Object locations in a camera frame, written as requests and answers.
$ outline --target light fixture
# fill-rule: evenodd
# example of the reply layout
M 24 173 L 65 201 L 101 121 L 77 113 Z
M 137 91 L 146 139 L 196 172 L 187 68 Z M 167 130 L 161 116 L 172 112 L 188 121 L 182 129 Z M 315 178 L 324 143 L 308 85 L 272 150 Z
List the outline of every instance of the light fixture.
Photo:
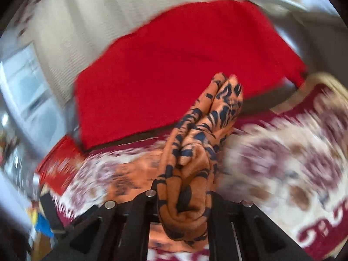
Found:
M 3 127 L 7 124 L 7 121 L 8 121 L 8 114 L 4 114 L 1 121 Z

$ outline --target metal bolt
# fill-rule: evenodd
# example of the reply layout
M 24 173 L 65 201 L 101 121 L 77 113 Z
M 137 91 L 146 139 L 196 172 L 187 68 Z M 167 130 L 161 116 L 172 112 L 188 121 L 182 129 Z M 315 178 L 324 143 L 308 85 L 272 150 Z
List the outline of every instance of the metal bolt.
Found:
M 243 200 L 241 203 L 242 203 L 243 206 L 245 206 L 245 207 L 251 207 L 251 206 L 253 206 L 253 201 Z
M 116 202 L 110 200 L 110 201 L 105 202 L 104 206 L 106 209 L 112 209 L 113 207 L 116 206 Z
M 153 196 L 156 195 L 156 191 L 150 189 L 150 190 L 148 190 L 147 192 L 145 192 L 145 195 L 146 195 L 147 197 L 153 197 Z

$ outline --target red fabric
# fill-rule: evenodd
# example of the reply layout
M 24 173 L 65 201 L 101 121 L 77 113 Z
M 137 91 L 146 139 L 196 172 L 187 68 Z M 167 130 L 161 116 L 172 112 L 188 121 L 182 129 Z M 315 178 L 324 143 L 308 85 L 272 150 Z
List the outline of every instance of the red fabric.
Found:
M 47 184 L 55 193 L 62 195 L 84 159 L 74 140 L 67 135 L 63 136 L 36 167 L 40 185 Z
M 177 121 L 217 72 L 245 98 L 296 85 L 305 66 L 250 2 L 184 4 L 117 39 L 81 72 L 76 96 L 85 148 Z

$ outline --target red and white patterned fabric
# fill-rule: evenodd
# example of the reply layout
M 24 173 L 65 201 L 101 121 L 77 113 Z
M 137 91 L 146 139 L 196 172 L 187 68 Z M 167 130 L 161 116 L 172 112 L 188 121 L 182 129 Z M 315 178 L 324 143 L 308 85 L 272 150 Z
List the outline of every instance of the red and white patterned fabric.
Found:
M 149 248 L 147 261 L 209 261 L 209 249 L 188 253 L 166 252 L 160 249 Z
M 93 205 L 102 205 L 117 165 L 131 162 L 156 149 L 165 142 L 168 133 L 92 151 L 63 195 L 50 191 L 63 225 L 68 225 Z
M 348 236 L 348 91 L 312 75 L 285 103 L 240 118 L 220 194 L 254 201 L 315 260 Z

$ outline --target orange and black striped fabric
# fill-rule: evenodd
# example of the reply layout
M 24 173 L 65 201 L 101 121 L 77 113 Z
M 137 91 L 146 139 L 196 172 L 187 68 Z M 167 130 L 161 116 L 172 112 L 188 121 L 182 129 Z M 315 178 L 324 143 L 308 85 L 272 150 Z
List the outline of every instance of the orange and black striped fabric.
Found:
M 168 138 L 158 168 L 157 207 L 169 238 L 196 249 L 207 243 L 216 153 L 232 133 L 242 102 L 237 78 L 218 73 Z

